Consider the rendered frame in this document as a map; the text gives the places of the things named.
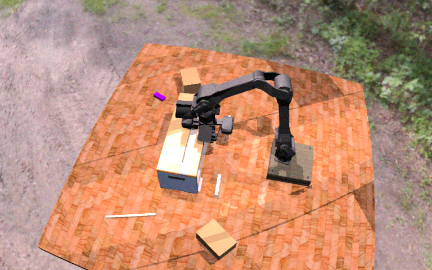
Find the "purple rectangular block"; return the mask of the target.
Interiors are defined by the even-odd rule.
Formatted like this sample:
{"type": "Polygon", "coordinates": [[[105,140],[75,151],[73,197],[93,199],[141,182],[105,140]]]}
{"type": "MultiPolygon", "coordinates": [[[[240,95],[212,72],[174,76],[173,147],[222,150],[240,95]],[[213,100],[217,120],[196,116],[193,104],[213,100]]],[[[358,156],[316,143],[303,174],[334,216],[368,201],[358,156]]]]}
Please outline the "purple rectangular block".
{"type": "Polygon", "coordinates": [[[161,101],[164,101],[164,100],[165,100],[165,96],[163,96],[162,94],[159,94],[159,93],[157,93],[157,92],[154,94],[154,97],[158,98],[158,99],[161,100],[161,101]]]}

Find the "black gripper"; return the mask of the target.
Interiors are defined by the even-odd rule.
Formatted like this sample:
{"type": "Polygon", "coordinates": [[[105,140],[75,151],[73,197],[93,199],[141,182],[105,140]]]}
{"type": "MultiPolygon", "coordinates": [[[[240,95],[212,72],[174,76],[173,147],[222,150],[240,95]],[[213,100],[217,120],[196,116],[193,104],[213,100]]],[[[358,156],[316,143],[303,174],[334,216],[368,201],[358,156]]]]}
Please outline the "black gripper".
{"type": "Polygon", "coordinates": [[[204,123],[205,125],[220,125],[219,133],[223,134],[232,134],[233,130],[233,122],[234,118],[231,116],[223,116],[222,119],[214,119],[210,122],[203,122],[196,116],[193,116],[193,119],[184,119],[182,118],[182,128],[187,129],[198,129],[200,123],[204,123]]]}

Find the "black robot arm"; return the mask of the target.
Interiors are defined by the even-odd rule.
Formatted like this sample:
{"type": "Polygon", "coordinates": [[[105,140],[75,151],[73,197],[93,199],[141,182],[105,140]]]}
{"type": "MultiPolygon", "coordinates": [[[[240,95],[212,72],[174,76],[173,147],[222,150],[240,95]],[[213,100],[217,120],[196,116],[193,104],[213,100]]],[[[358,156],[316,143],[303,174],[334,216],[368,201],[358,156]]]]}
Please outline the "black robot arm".
{"type": "MultiPolygon", "coordinates": [[[[194,119],[198,113],[203,122],[210,122],[215,115],[220,114],[219,104],[222,100],[252,89],[262,89],[268,95],[275,97],[278,103],[279,127],[274,128],[274,142],[276,152],[274,161],[289,165],[292,156],[295,155],[295,140],[289,127],[290,110],[289,104],[293,97],[291,78],[285,74],[274,71],[253,71],[236,79],[222,84],[206,84],[199,88],[194,95],[193,101],[177,100],[175,117],[194,119]],[[266,80],[274,81],[274,86],[266,80]],[[275,160],[276,159],[276,160],[275,160]]],[[[206,143],[217,141],[215,125],[199,124],[197,140],[206,143]]]]}

